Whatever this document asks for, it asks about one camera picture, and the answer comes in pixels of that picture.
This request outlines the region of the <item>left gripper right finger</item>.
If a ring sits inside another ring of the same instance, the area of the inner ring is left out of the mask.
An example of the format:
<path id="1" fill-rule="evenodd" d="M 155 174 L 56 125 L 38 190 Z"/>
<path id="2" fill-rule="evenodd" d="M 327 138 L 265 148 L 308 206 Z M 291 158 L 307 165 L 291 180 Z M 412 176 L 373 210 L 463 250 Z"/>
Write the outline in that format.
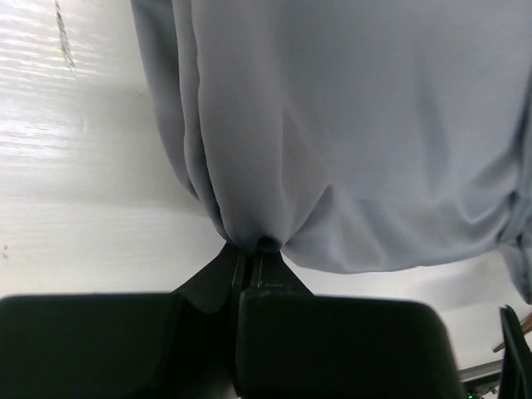
<path id="1" fill-rule="evenodd" d="M 234 383 L 243 398 L 462 398 L 444 323 L 424 303 L 319 296 L 280 254 L 234 282 Z"/>

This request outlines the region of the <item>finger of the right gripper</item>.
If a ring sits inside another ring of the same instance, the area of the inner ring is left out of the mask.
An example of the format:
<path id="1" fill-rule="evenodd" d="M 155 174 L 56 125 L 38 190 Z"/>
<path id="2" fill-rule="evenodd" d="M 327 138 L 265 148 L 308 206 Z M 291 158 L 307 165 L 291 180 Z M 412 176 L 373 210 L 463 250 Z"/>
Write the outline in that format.
<path id="1" fill-rule="evenodd" d="M 531 399 L 531 351 L 512 307 L 500 309 L 505 353 L 499 399 Z"/>

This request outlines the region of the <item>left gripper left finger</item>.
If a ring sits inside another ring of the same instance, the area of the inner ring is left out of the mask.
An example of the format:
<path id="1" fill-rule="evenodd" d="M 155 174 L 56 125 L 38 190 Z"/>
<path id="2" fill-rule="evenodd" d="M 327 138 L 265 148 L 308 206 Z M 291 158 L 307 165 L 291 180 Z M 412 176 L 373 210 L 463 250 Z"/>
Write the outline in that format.
<path id="1" fill-rule="evenodd" d="M 231 398 L 225 245 L 169 293 L 18 295 L 1 301 L 4 398 Z"/>

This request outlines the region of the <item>copper knife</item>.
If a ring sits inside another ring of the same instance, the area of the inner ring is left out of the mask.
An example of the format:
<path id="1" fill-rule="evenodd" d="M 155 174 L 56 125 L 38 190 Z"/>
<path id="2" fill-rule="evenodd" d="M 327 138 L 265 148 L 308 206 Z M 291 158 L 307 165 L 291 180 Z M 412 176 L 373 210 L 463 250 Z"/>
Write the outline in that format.
<path id="1" fill-rule="evenodd" d="M 501 342 L 500 344 L 498 344 L 498 345 L 492 350 L 492 352 L 493 352 L 493 353 L 497 353 L 497 352 L 502 351 L 504 348 L 505 348 L 505 344 L 504 344 L 503 342 Z"/>

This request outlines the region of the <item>grey cloth placemat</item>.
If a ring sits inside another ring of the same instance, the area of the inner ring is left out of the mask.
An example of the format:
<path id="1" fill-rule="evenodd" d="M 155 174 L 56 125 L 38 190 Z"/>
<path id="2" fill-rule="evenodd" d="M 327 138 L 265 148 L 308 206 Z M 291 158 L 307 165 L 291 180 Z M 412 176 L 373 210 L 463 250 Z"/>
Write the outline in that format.
<path id="1" fill-rule="evenodd" d="M 166 154 L 225 240 L 329 273 L 497 250 L 530 301 L 530 2 L 131 8 Z"/>

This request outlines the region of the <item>aluminium front rail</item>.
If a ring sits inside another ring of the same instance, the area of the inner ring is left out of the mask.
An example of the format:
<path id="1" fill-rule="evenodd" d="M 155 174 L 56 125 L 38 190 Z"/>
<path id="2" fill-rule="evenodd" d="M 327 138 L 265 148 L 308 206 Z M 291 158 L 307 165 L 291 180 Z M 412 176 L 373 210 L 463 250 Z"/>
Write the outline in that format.
<path id="1" fill-rule="evenodd" d="M 460 380 L 463 383 L 472 382 L 481 378 L 499 375 L 502 370 L 503 361 L 497 360 L 487 362 L 474 367 L 464 368 L 459 371 Z"/>

